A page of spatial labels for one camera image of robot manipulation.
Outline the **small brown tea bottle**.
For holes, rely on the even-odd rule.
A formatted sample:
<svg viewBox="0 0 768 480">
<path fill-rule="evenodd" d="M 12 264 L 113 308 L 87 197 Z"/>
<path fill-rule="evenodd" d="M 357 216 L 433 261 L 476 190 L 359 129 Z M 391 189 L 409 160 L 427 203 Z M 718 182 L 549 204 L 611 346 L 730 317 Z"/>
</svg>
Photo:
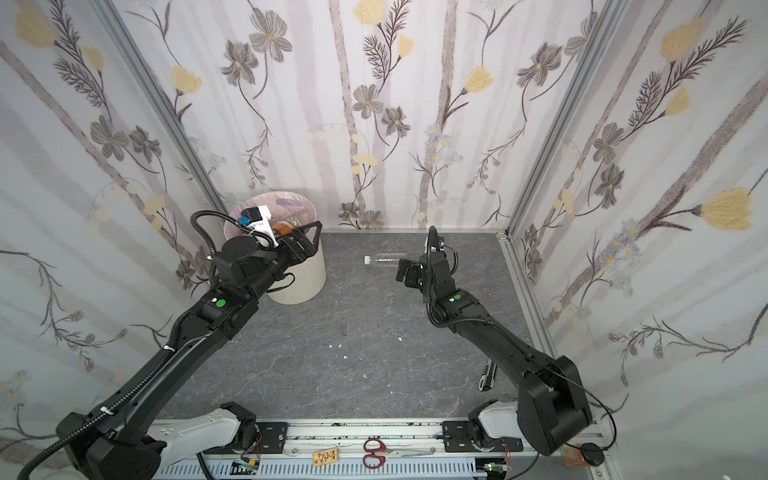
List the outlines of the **small brown tea bottle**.
<svg viewBox="0 0 768 480">
<path fill-rule="evenodd" d="M 276 237 L 282 237 L 292 233 L 294 226 L 289 221 L 279 221 L 272 226 L 272 231 Z"/>
</svg>

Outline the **clear ribbed white-cap bottle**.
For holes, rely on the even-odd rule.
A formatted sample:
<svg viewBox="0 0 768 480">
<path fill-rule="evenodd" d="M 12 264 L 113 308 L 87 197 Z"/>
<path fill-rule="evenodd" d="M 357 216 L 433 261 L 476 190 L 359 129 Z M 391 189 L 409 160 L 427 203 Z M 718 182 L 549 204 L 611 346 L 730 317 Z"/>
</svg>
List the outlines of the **clear ribbed white-cap bottle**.
<svg viewBox="0 0 768 480">
<path fill-rule="evenodd" d="M 367 266 L 386 266 L 395 267 L 401 260 L 405 259 L 406 254 L 402 252 L 380 252 L 373 255 L 364 256 L 364 264 Z"/>
</svg>

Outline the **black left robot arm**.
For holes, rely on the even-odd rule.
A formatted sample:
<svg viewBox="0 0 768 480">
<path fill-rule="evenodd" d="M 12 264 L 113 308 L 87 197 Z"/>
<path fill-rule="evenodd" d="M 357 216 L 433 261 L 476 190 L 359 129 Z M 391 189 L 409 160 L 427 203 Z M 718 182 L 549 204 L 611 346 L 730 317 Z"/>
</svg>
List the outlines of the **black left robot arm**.
<svg viewBox="0 0 768 480">
<path fill-rule="evenodd" d="M 300 226 L 270 248 L 249 236 L 227 240 L 212 256 L 210 289 L 178 317 L 165 345 L 106 401 L 87 414 L 68 414 L 57 426 L 75 469 L 88 479 L 151 479 L 238 437 L 254 441 L 254 414 L 234 403 L 175 425 L 154 422 L 192 374 L 254 316 L 260 298 L 317 253 L 321 230 L 320 222 Z"/>
</svg>

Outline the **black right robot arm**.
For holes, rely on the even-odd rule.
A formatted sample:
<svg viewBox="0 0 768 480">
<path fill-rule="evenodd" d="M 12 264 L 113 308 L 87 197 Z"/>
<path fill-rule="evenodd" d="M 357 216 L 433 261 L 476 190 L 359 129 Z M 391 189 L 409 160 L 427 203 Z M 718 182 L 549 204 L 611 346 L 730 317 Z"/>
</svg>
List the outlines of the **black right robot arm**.
<svg viewBox="0 0 768 480">
<path fill-rule="evenodd" d="M 494 319 L 456 286 L 444 252 L 431 248 L 416 261 L 399 260 L 396 280 L 422 293 L 433 326 L 475 345 L 516 385 L 517 424 L 538 453 L 554 453 L 592 423 L 576 365 L 535 349 Z"/>
</svg>

